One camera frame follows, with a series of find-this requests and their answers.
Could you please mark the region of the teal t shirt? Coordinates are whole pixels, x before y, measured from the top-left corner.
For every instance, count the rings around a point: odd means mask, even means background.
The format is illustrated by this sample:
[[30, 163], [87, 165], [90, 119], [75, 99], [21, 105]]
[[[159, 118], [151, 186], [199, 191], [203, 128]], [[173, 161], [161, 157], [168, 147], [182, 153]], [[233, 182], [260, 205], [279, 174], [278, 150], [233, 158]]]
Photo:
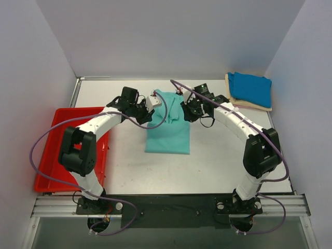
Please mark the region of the teal t shirt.
[[145, 152], [190, 154], [190, 124], [184, 120], [183, 97], [159, 89], [156, 91], [166, 101], [168, 112], [163, 105], [155, 108], [152, 121], [147, 126], [156, 128], [147, 130]]

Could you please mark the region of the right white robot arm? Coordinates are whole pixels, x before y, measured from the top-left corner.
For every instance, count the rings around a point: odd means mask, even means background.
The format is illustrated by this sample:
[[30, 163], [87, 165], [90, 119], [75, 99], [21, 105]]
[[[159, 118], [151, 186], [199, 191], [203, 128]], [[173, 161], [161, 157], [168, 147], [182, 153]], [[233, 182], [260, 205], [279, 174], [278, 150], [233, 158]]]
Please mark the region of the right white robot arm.
[[245, 143], [245, 174], [234, 190], [235, 197], [231, 200], [235, 211], [244, 212], [250, 207], [250, 200], [257, 196], [263, 181], [282, 162], [278, 133], [273, 128], [265, 129], [252, 122], [225, 96], [210, 93], [207, 84], [193, 89], [179, 87], [177, 93], [183, 96], [181, 107], [186, 121], [212, 118], [213, 121], [226, 126]]

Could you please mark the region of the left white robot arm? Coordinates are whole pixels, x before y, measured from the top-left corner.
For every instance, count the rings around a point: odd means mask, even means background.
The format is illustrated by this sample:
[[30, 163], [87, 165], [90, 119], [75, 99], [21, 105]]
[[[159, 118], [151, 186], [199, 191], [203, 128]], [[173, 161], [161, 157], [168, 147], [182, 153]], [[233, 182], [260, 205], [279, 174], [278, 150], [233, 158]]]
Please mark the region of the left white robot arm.
[[134, 119], [139, 127], [152, 121], [155, 108], [162, 104], [154, 91], [140, 102], [138, 90], [123, 87], [120, 96], [109, 102], [100, 113], [89, 121], [64, 130], [58, 162], [70, 172], [82, 196], [87, 199], [88, 208], [96, 214], [105, 211], [107, 201], [105, 191], [95, 173], [97, 161], [97, 142], [113, 127], [126, 119]]

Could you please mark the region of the folded pink t shirt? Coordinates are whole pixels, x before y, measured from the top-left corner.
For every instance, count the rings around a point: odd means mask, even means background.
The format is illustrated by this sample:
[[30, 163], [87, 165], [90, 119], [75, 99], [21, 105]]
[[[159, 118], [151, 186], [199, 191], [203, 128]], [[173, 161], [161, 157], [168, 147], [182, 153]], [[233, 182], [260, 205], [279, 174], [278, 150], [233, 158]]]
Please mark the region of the folded pink t shirt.
[[236, 105], [236, 104], [233, 104], [234, 107], [237, 107], [237, 108], [248, 108], [248, 109], [253, 109], [253, 107], [251, 106], [243, 106], [243, 105]]

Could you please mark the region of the folded beige t shirt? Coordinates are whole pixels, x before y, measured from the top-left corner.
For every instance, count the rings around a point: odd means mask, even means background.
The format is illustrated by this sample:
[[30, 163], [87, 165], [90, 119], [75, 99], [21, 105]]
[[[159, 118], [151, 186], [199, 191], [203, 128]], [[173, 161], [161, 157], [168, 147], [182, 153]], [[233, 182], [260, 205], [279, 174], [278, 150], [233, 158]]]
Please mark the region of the folded beige t shirt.
[[244, 101], [244, 100], [238, 100], [236, 98], [234, 98], [231, 93], [230, 93], [230, 84], [229, 84], [229, 76], [228, 74], [225, 74], [225, 85], [226, 85], [226, 98], [232, 103], [232, 104], [236, 104], [236, 105], [243, 105], [243, 106], [251, 106], [253, 107], [253, 109], [258, 109], [258, 110], [262, 110], [262, 111], [266, 111], [266, 112], [271, 112], [272, 108], [267, 108], [267, 107], [263, 107], [248, 101]]

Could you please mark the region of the folded blue t shirt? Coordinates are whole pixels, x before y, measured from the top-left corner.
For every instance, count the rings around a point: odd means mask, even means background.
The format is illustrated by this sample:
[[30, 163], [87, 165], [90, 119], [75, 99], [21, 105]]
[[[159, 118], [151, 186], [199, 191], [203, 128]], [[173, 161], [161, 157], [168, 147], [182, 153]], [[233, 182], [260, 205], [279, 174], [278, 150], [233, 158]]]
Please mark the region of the folded blue t shirt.
[[270, 79], [238, 72], [229, 72], [227, 76], [229, 92], [233, 98], [271, 108], [272, 81]]

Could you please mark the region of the red plastic bin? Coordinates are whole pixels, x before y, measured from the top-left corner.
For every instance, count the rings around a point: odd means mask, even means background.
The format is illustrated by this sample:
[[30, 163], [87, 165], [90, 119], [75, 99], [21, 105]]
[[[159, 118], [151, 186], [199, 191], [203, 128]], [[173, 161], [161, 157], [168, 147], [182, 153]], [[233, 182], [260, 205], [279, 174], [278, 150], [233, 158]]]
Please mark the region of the red plastic bin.
[[[69, 120], [72, 118], [89, 116], [93, 114], [100, 113], [103, 107], [79, 107], [79, 108], [59, 108], [55, 111], [52, 126]], [[62, 135], [64, 130], [68, 126], [76, 127], [80, 124], [87, 122], [88, 119], [71, 121], [64, 124], [58, 128], [52, 130], [47, 137], [46, 145], [39, 163], [38, 169], [48, 176], [60, 179], [62, 181], [70, 182], [72, 184], [77, 184], [74, 177], [71, 176], [70, 172], [66, 171], [65, 168], [59, 164], [58, 156], [60, 151], [60, 146], [62, 142]], [[105, 180], [105, 167], [107, 162], [107, 153], [109, 150], [109, 133], [104, 134], [97, 142], [97, 160], [95, 165], [95, 173], [97, 179], [101, 185], [104, 185]], [[64, 183], [58, 183], [49, 180], [41, 175], [36, 176], [34, 183], [34, 190], [36, 192], [74, 192], [79, 190], [77, 187], [73, 187]]]

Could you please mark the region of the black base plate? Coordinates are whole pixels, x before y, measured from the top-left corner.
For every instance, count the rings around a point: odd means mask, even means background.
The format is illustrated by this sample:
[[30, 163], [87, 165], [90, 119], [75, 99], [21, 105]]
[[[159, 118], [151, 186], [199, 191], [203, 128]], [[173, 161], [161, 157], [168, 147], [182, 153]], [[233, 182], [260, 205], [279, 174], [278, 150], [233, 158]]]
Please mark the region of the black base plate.
[[250, 229], [253, 217], [262, 214], [258, 197], [241, 201], [232, 193], [173, 195], [107, 195], [107, 200], [79, 198], [78, 215], [121, 215], [121, 226], [130, 228], [228, 228]]

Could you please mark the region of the aluminium frame rail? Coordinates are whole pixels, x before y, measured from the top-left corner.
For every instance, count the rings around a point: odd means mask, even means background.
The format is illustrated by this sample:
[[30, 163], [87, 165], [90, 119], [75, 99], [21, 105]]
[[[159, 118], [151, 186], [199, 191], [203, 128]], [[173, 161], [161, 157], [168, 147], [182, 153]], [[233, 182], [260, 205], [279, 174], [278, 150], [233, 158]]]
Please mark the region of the aluminium frame rail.
[[[285, 207], [287, 216], [310, 216], [311, 212], [304, 195], [274, 196], [281, 204], [263, 198], [262, 215], [278, 217], [283, 215], [282, 206]], [[71, 193], [65, 195], [41, 195], [36, 198], [32, 217], [80, 217], [76, 212], [78, 196], [73, 197]]]

